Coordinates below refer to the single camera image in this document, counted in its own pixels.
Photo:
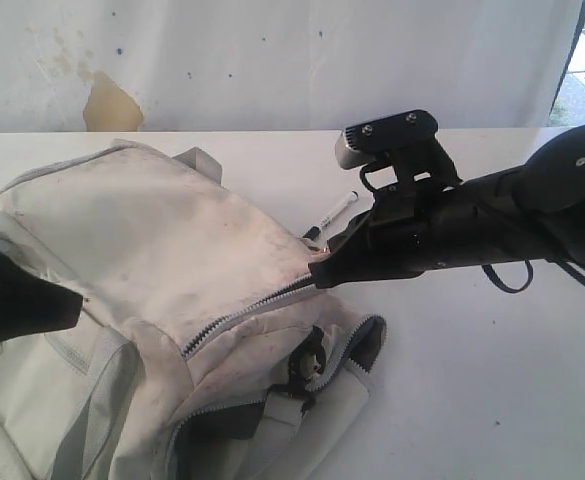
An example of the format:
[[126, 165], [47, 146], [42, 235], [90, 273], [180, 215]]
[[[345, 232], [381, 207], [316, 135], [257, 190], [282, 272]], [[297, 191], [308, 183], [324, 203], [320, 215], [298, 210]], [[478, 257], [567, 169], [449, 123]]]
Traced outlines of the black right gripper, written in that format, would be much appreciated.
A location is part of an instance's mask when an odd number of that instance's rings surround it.
[[410, 193], [397, 183], [381, 188], [370, 214], [353, 218], [328, 240], [329, 253], [308, 264], [313, 284], [330, 289], [500, 263], [501, 182], [492, 174], [447, 189], [430, 178]]

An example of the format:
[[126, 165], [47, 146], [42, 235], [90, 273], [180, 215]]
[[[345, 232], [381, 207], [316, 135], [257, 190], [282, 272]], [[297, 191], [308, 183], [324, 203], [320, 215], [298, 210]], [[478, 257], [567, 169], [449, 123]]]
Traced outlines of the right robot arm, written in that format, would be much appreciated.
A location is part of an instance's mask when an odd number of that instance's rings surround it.
[[502, 263], [557, 265], [585, 287], [585, 125], [539, 148], [523, 165], [464, 181], [432, 131], [367, 151], [360, 177], [391, 168], [372, 207], [310, 264], [314, 284], [410, 279], [480, 267], [498, 288]]

